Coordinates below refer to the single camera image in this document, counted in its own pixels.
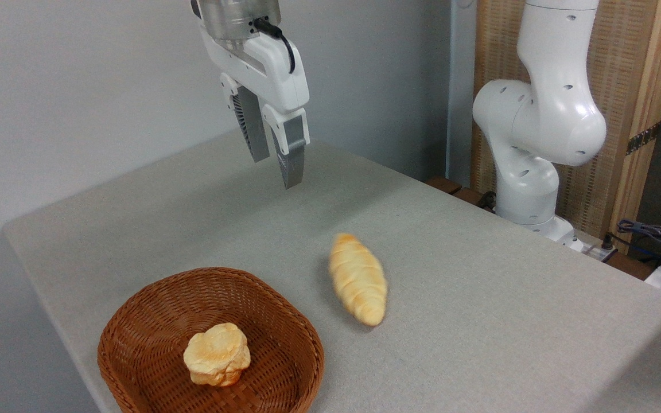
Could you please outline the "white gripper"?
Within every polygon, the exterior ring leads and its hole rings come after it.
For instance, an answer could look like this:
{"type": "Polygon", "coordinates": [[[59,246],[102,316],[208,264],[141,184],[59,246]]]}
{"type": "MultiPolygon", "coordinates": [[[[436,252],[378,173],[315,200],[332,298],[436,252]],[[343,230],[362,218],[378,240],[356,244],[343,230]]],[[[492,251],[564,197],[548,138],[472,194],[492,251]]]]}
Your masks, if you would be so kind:
{"type": "Polygon", "coordinates": [[[214,40],[205,27],[200,34],[211,60],[221,71],[220,83],[255,163],[269,157],[262,115],[272,131],[284,188],[304,177],[305,146],[310,143],[304,105],[309,87],[294,45],[294,70],[282,40],[266,34],[239,41],[214,40]],[[259,98],[268,105],[260,112],[259,98]]]}

